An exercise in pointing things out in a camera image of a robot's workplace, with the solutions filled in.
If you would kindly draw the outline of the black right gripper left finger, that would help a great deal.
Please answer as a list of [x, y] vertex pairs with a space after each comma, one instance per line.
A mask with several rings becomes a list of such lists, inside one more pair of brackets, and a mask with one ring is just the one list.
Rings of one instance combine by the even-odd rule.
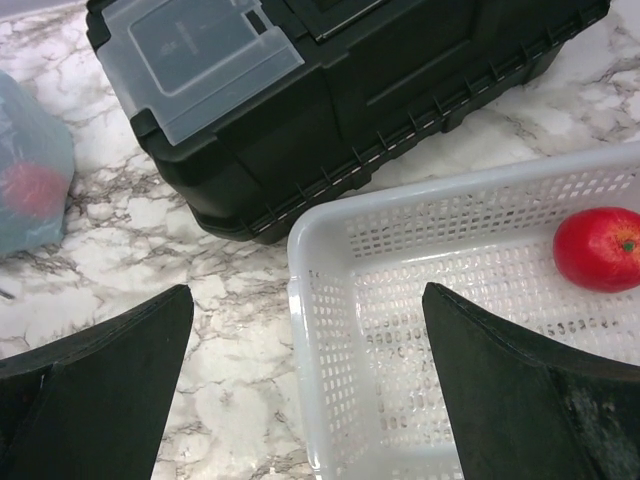
[[194, 318], [175, 285], [1, 362], [4, 479], [148, 479]]

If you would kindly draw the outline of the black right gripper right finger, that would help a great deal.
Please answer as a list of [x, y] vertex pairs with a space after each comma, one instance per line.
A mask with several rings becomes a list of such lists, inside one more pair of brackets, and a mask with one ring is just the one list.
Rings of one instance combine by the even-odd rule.
[[636, 479], [639, 369], [427, 284], [426, 330], [467, 479]]

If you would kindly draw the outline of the light blue plastic bag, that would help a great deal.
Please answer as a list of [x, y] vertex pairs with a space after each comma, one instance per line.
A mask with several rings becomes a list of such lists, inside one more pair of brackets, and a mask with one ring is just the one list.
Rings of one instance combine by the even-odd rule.
[[[24, 162], [56, 169], [70, 180], [70, 188], [75, 164], [68, 128], [46, 112], [8, 73], [2, 72], [1, 171]], [[1, 204], [1, 253], [12, 254], [59, 242], [63, 236], [66, 200], [61, 215], [45, 220], [11, 213]]]

